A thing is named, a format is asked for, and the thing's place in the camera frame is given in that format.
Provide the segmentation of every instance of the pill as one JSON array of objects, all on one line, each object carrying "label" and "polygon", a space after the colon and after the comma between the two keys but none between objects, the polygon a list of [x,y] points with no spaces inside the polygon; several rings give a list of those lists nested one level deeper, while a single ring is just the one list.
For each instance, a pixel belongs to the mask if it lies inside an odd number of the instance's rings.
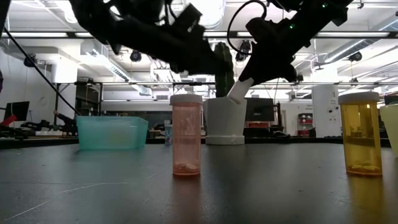
[{"label": "pill", "polygon": [[364,166],[364,168],[371,171],[380,170],[377,166]]},{"label": "pill", "polygon": [[352,169],[362,169],[362,166],[361,165],[354,165],[354,166],[352,166]]},{"label": "pill", "polygon": [[377,167],[375,167],[375,166],[364,166],[363,168],[366,169],[366,170],[375,171]]},{"label": "pill", "polygon": [[187,170],[189,170],[189,171],[195,171],[195,170],[198,169],[198,167],[195,166],[195,165],[193,165],[193,164],[187,164],[185,167],[186,167]]},{"label": "pill", "polygon": [[371,161],[365,161],[365,162],[363,163],[363,165],[364,165],[364,166],[371,166],[372,163],[371,163]]}]

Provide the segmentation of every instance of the teal plastic bin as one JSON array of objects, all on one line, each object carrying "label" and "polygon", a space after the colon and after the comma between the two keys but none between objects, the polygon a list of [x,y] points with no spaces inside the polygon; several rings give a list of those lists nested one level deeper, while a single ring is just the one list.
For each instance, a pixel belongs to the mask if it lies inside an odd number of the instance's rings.
[{"label": "teal plastic bin", "polygon": [[126,150],[145,146],[148,121],[138,117],[78,116],[82,150]]}]

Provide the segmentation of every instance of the white pot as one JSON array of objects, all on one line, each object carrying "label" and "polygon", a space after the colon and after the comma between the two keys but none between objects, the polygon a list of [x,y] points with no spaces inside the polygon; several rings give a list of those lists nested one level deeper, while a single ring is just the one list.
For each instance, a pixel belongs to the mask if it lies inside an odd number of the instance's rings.
[{"label": "white pot", "polygon": [[206,144],[244,144],[246,104],[246,100],[237,104],[227,97],[206,100],[203,103],[207,127]]}]

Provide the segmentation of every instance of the plastic container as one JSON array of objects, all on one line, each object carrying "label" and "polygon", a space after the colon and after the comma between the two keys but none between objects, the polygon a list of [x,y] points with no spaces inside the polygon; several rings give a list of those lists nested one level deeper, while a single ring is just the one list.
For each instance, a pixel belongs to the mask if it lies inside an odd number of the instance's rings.
[{"label": "plastic container", "polygon": [[164,144],[169,146],[173,144],[173,125],[172,124],[165,124],[164,125]]},{"label": "plastic container", "polygon": [[198,95],[174,95],[173,106],[173,174],[200,173],[200,110]]},{"label": "plastic container", "polygon": [[379,94],[375,92],[338,97],[348,173],[382,175],[378,101]]},{"label": "plastic container", "polygon": [[137,149],[145,146],[148,121],[138,117],[78,116],[82,150]]},{"label": "plastic container", "polygon": [[381,120],[384,122],[391,148],[398,157],[398,104],[382,106],[380,108]]}]

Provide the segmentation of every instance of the yellow pill bottle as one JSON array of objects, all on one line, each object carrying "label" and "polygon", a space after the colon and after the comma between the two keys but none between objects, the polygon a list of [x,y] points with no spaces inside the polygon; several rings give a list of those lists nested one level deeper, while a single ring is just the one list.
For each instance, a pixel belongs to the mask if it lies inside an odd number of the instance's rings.
[{"label": "yellow pill bottle", "polygon": [[347,173],[382,175],[378,101],[375,92],[338,97]]}]

